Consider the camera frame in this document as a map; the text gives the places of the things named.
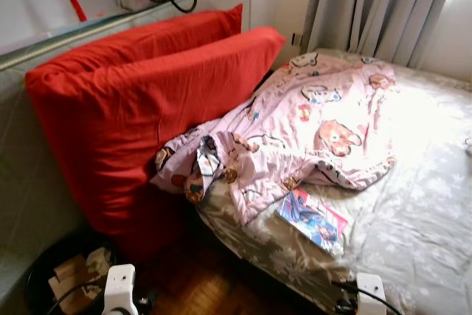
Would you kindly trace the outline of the colourful comic book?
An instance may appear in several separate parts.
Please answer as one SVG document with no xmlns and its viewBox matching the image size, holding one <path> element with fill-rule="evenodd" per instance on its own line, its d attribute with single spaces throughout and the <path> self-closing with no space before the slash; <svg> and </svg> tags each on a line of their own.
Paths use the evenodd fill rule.
<svg viewBox="0 0 472 315">
<path fill-rule="evenodd" d="M 325 252 L 343 252 L 341 237 L 348 220 L 321 199 L 301 188 L 294 188 L 281 201 L 277 214 Z"/>
</svg>

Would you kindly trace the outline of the pink cartoon bear blanket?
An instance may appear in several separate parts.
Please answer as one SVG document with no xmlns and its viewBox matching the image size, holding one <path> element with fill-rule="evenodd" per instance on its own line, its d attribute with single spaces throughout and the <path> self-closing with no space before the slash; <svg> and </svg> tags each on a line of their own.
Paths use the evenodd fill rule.
<svg viewBox="0 0 472 315">
<path fill-rule="evenodd" d="M 222 187 L 240 224 L 304 183 L 364 190 L 395 162 L 397 92 L 382 61 L 298 56 L 242 105 L 169 140 L 151 183 L 194 204 Z"/>
</svg>

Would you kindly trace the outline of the crumpled white paper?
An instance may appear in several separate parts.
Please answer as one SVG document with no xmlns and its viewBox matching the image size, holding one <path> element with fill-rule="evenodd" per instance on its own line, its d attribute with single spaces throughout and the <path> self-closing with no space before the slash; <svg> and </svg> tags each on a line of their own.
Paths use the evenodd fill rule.
<svg viewBox="0 0 472 315">
<path fill-rule="evenodd" d="M 113 264 L 111 250 L 104 246 L 95 249 L 86 257 L 86 270 L 92 280 L 105 277 Z"/>
</svg>

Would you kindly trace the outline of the brown cardboard piece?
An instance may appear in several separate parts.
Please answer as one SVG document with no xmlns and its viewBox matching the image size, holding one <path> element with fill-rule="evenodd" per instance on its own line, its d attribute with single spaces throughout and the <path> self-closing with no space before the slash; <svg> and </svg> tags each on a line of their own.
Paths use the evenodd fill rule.
<svg viewBox="0 0 472 315">
<path fill-rule="evenodd" d="M 84 311 L 91 304 L 91 300 L 86 295 L 87 287 L 81 287 L 81 284 L 91 281 L 92 278 L 84 255 L 75 255 L 67 259 L 54 268 L 54 273 L 54 277 L 50 277 L 48 280 L 54 298 L 56 298 L 54 302 L 75 288 L 75 291 L 56 306 L 57 311 L 65 315 L 77 315 L 78 312 Z"/>
</svg>

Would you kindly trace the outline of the black waste bin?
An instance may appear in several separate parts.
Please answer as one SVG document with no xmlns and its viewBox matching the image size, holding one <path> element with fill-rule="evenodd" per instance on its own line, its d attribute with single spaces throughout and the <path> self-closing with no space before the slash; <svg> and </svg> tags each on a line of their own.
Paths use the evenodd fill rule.
<svg viewBox="0 0 472 315">
<path fill-rule="evenodd" d="M 108 261 L 112 265 L 122 260 L 122 255 L 116 245 L 107 235 L 102 235 L 90 229 L 84 229 L 64 235 L 50 247 L 40 253 L 33 264 L 28 268 L 26 277 L 26 291 L 24 301 L 31 315 L 65 315 L 60 309 L 53 309 L 52 305 L 58 299 L 54 295 L 48 278 L 54 277 L 54 268 L 75 255 L 87 257 L 92 251 L 103 247 L 108 251 Z"/>
</svg>

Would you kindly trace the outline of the bed with grey floral sheet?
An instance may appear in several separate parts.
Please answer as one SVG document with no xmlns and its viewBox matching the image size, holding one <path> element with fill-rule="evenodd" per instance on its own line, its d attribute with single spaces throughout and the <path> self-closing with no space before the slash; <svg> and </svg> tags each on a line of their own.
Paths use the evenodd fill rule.
<svg viewBox="0 0 472 315">
<path fill-rule="evenodd" d="M 233 220 L 223 188 L 196 207 L 209 230 L 266 288 L 330 311 L 333 281 L 380 275 L 388 301 L 404 315 L 469 315 L 472 258 L 472 85 L 394 67 L 398 92 L 391 173 L 366 190 L 307 184 L 305 190 L 348 220 L 343 252 L 330 254 L 270 206 L 251 223 Z"/>
</svg>

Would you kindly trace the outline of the large red cushion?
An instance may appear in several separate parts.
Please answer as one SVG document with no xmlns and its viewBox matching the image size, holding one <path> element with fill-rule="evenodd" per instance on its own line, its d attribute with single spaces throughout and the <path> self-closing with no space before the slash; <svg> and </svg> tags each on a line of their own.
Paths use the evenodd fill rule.
<svg viewBox="0 0 472 315">
<path fill-rule="evenodd" d="M 207 10 L 134 27 L 78 46 L 36 69 L 82 73 L 160 58 L 240 34 L 242 17 L 239 4 L 229 10 Z"/>
<path fill-rule="evenodd" d="M 182 197 L 152 186 L 156 153 L 170 139 L 245 102 L 279 55 L 270 27 L 99 69 L 91 43 L 37 66 L 26 90 L 75 203 L 121 255 L 155 257 L 184 231 Z"/>
</svg>

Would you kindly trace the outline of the grey curtain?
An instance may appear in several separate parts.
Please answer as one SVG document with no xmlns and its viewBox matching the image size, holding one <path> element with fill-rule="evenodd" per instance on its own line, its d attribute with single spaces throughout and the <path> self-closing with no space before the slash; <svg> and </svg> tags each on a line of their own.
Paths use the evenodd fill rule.
<svg viewBox="0 0 472 315">
<path fill-rule="evenodd" d="M 446 0 L 310 0 L 303 52 L 340 49 L 417 68 Z"/>
</svg>

